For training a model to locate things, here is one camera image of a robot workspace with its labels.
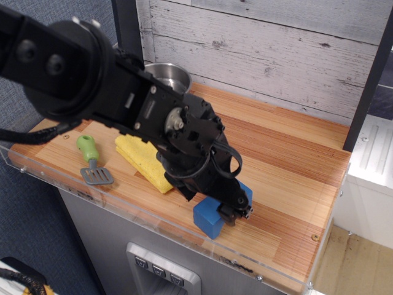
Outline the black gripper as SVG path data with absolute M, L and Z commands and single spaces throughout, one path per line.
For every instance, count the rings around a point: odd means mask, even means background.
M 228 144 L 213 144 L 209 154 L 196 158 L 159 149 L 157 159 L 165 178 L 187 199 L 197 193 L 218 200 L 217 212 L 228 226 L 253 212 L 245 190 L 236 179 L 242 168 L 240 154 Z

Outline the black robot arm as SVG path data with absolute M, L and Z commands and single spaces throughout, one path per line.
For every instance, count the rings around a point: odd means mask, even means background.
M 1 130 L 3 141 L 43 144 L 94 120 L 152 143 L 165 178 L 187 199 L 201 193 L 218 200 L 227 224 L 252 212 L 238 170 L 230 167 L 241 156 L 212 106 L 154 78 L 96 25 L 45 26 L 2 6 L 1 76 L 21 84 L 35 109 L 57 122 L 34 133 Z

